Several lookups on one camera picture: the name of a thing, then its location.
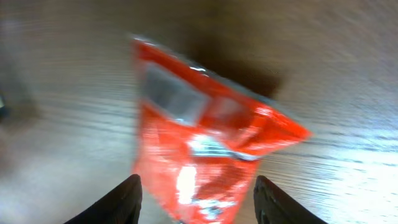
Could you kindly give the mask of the red snack bag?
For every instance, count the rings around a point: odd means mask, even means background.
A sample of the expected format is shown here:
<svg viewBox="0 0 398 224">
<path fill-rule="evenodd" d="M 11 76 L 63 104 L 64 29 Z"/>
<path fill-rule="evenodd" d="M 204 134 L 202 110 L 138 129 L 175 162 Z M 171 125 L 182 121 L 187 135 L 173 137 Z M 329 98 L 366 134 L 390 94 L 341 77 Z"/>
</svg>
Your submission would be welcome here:
<svg viewBox="0 0 398 224">
<path fill-rule="evenodd" d="M 261 159 L 310 131 L 271 100 L 143 37 L 134 171 L 181 223 L 232 223 Z"/>
</svg>

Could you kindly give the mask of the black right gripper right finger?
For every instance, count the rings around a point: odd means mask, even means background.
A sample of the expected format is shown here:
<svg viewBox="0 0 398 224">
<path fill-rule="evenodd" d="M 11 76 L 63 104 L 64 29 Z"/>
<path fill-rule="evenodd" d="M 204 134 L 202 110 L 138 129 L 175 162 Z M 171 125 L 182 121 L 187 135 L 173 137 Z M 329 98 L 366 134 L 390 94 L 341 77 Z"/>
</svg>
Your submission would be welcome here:
<svg viewBox="0 0 398 224">
<path fill-rule="evenodd" d="M 258 224 L 326 224 L 263 175 L 256 178 L 254 208 Z"/>
</svg>

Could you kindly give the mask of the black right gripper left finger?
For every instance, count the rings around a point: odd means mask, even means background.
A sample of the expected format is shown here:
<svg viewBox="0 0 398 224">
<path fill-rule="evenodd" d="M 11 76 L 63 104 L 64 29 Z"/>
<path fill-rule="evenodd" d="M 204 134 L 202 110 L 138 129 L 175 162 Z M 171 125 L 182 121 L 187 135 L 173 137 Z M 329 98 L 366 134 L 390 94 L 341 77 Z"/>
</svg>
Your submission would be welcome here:
<svg viewBox="0 0 398 224">
<path fill-rule="evenodd" d="M 133 174 L 65 224 L 138 224 L 141 205 L 141 178 Z"/>
</svg>

